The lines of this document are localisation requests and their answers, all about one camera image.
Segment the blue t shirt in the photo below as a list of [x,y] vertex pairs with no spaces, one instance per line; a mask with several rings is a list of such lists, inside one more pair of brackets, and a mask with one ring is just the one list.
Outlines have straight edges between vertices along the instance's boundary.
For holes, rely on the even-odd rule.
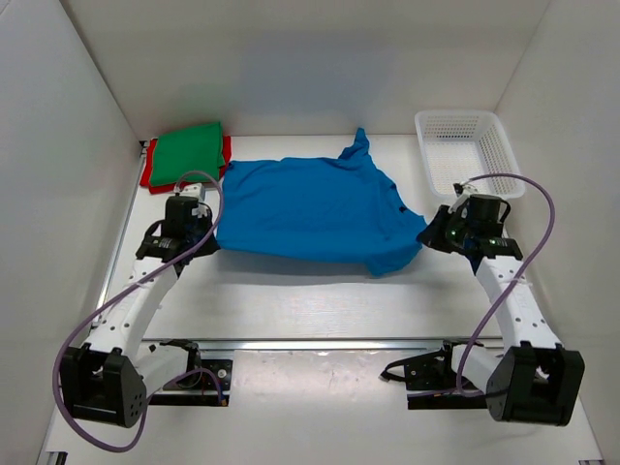
[[422,246],[422,216],[375,165],[364,129],[336,158],[233,161],[216,233],[230,251],[329,264],[373,276],[406,267]]

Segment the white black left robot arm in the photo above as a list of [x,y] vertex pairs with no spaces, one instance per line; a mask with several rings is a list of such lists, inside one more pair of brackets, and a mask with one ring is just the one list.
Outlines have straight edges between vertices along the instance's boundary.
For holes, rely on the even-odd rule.
[[145,232],[125,286],[98,326],[59,366],[69,416],[132,427],[147,399],[175,379],[190,386],[202,376],[197,343],[170,339],[140,351],[143,336],[166,294],[195,257],[214,254],[212,211],[202,186],[168,197],[165,216]]

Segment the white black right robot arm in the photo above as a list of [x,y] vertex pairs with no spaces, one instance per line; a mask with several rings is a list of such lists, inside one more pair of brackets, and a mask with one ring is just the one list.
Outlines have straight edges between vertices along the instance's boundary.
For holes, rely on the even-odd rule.
[[585,362],[565,349],[545,321],[524,277],[529,259],[504,235],[510,204],[496,196],[463,192],[443,205],[418,235],[424,246],[465,257],[491,306],[481,320],[495,319],[502,356],[471,339],[449,349],[434,364],[435,379],[462,395],[483,396],[497,421],[567,425],[573,415]]

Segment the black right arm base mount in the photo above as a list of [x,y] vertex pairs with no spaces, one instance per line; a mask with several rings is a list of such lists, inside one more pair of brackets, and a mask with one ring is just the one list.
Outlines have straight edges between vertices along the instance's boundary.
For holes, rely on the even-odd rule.
[[445,340],[439,349],[389,363],[380,379],[405,385],[409,411],[485,410],[485,396],[465,397],[456,390],[456,372],[451,368],[453,349],[464,340]]

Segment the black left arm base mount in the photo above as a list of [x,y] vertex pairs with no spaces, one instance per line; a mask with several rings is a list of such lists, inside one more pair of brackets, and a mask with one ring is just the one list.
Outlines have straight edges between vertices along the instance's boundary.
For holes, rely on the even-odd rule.
[[202,368],[209,373],[186,375],[183,379],[168,381],[151,398],[150,404],[157,406],[199,406],[227,407],[233,381],[233,353],[210,350],[198,341],[168,339],[149,346],[156,354],[162,350],[182,350],[185,371]]

